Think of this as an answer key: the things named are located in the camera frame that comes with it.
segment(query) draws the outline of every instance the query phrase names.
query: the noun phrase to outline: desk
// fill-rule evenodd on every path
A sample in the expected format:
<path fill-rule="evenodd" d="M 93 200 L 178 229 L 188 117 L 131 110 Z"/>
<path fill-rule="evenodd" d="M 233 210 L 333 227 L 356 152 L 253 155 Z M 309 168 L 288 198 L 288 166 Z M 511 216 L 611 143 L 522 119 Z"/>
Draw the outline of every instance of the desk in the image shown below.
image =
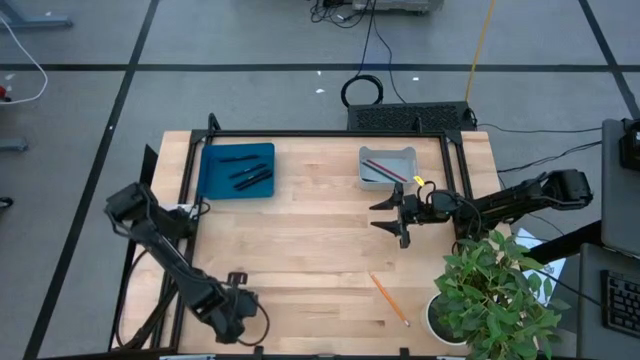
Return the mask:
<path fill-rule="evenodd" d="M 161 204 L 177 202 L 189 137 L 189 132 L 164 134 L 151 187 Z M 474 195 L 498 191 L 487 133 L 463 133 L 463 140 Z M 466 353 L 465 347 L 440 343 L 419 322 L 421 309 L 437 292 L 433 279 L 443 272 L 442 256 L 451 250 L 452 223 L 412 227 L 411 246 L 400 250 L 397 239 L 369 226 L 370 221 L 395 218 L 394 211 L 368 210 L 388 198 L 391 191 L 365 192 L 357 186 L 361 146 L 413 146 L 420 175 L 445 188 L 439 141 L 398 137 L 214 138 L 214 144 L 256 142 L 275 144 L 275 196 L 211 202 L 211 211 L 200 220 L 193 265 L 219 279 L 226 279 L 230 271 L 249 273 L 248 288 L 259 294 L 271 317 L 271 332 L 262 344 L 265 353 L 397 355 L 400 347 L 408 347 L 412 355 Z M 458 169 L 456 156 L 451 154 L 451 160 Z M 199 164 L 198 155 L 195 161 Z M 198 168 L 194 167 L 191 179 L 191 199 Z M 459 177 L 456 188 L 462 188 Z M 508 232 L 509 228 L 500 230 Z M 394 297 L 411 321 L 410 328 L 398 319 L 368 271 L 374 272 Z M 136 268 L 123 311 L 124 339 L 131 338 L 155 306 L 162 275 L 150 256 Z M 173 308 L 165 321 L 163 345 L 168 344 L 172 312 Z M 264 331 L 261 314 L 245 324 L 245 341 L 257 339 Z M 216 343 L 213 330 L 186 313 L 180 353 L 252 351 L 239 344 Z"/>
<path fill-rule="evenodd" d="M 640 276 L 640 260 L 592 244 L 580 248 L 580 293 L 601 301 L 600 271 Z M 640 340 L 602 326 L 602 310 L 580 297 L 577 355 L 586 359 L 637 359 Z"/>

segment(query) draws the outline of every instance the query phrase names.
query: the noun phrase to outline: paper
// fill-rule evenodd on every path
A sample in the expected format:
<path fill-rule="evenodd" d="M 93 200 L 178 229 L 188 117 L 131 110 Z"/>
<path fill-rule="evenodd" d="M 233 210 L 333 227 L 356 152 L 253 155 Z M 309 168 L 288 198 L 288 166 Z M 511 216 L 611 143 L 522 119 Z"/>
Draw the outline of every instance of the paper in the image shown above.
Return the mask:
<path fill-rule="evenodd" d="M 516 235 L 516 243 L 528 249 L 531 249 L 534 246 L 542 244 L 542 241 L 531 239 L 531 238 L 535 238 L 535 236 L 531 235 L 525 229 L 520 229 L 518 230 L 518 234 Z M 566 261 L 565 259 L 552 261 L 549 264 L 545 265 L 544 268 L 540 271 L 543 273 L 547 273 L 557 279 L 560 276 L 560 272 L 562 272 L 562 267 L 564 266 L 565 261 Z M 544 280 L 547 279 L 547 276 L 544 276 L 543 274 L 535 272 L 533 270 L 524 271 L 522 274 L 526 278 L 529 278 L 529 276 L 533 273 L 538 274 L 538 276 L 540 277 L 540 280 L 542 280 L 543 283 L 544 283 Z M 553 290 L 556 288 L 556 282 L 551 278 L 549 280 L 551 280 L 551 294 L 553 294 Z M 538 302 L 544 306 L 547 306 L 545 295 L 546 294 L 544 293 L 544 286 L 541 286 L 540 292 L 538 294 Z"/>

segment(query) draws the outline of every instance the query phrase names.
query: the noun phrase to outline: yellow cable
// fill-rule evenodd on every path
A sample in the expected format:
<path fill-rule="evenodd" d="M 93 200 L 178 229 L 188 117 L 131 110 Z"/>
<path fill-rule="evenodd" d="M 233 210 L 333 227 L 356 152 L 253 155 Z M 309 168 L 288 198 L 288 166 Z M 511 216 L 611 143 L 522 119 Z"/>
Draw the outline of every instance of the yellow cable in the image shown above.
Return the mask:
<path fill-rule="evenodd" d="M 473 75 L 476 71 L 476 63 L 478 62 L 478 58 L 480 57 L 480 52 L 482 51 L 482 44 L 484 44 L 484 35 L 487 33 L 487 28 L 489 27 L 489 22 L 491 21 L 491 14 L 493 13 L 493 7 L 496 5 L 496 0 L 491 0 L 491 5 L 489 6 L 489 13 L 487 13 L 487 18 L 484 19 L 484 25 L 482 26 L 482 33 L 480 34 L 480 41 L 478 41 L 478 48 L 476 49 L 476 55 L 473 57 L 473 64 L 471 65 L 471 72 L 469 73 L 469 80 L 467 81 L 467 91 L 464 94 L 464 101 L 469 101 L 469 94 L 471 94 L 471 85 L 473 84 Z"/>

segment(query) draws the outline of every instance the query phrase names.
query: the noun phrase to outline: yellow pencil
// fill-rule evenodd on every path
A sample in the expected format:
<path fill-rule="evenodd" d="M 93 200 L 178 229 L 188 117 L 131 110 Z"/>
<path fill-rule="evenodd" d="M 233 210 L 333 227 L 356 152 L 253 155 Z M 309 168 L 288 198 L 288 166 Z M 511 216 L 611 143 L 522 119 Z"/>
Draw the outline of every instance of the yellow pencil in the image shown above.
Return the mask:
<path fill-rule="evenodd" d="M 404 321 L 404 324 L 407 325 L 407 327 L 411 326 L 411 324 L 409 323 L 409 320 L 407 320 L 407 318 L 404 317 L 402 310 L 400 310 L 398 305 L 396 305 L 396 302 L 393 301 L 391 296 L 387 293 L 387 290 L 385 290 L 384 287 L 382 287 L 382 284 L 380 284 L 376 276 L 373 275 L 372 273 L 369 273 L 369 276 L 371 276 L 371 280 L 373 280 L 373 282 L 376 283 L 378 290 L 380 290 L 380 292 L 382 293 L 382 295 L 384 295 L 385 299 L 387 299 L 387 301 L 389 302 L 393 310 L 396 312 L 396 314 L 398 314 L 398 317 L 400 317 L 400 319 Z"/>

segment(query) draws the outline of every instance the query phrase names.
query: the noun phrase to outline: white pot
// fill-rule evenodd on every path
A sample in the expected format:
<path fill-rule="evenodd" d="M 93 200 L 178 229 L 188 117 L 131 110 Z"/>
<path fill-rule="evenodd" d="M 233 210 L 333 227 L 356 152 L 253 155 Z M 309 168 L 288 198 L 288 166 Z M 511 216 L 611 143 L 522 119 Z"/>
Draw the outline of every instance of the white pot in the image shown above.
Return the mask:
<path fill-rule="evenodd" d="M 420 313 L 420 323 L 422 324 L 422 327 L 430 334 L 432 334 L 436 339 L 440 340 L 442 343 L 447 344 L 449 346 L 462 346 L 465 345 L 466 343 L 460 342 L 460 343 L 452 343 L 449 341 L 444 340 L 443 338 L 441 338 L 440 336 L 438 336 L 438 334 L 436 334 L 436 332 L 433 330 L 433 327 L 431 326 L 431 323 L 429 321 L 429 307 L 431 306 L 431 303 L 436 299 L 436 297 L 440 295 L 440 293 L 435 294 L 431 300 L 429 300 L 429 302 L 427 302 L 427 305 L 425 305 L 425 307 L 422 309 L 422 312 Z"/>

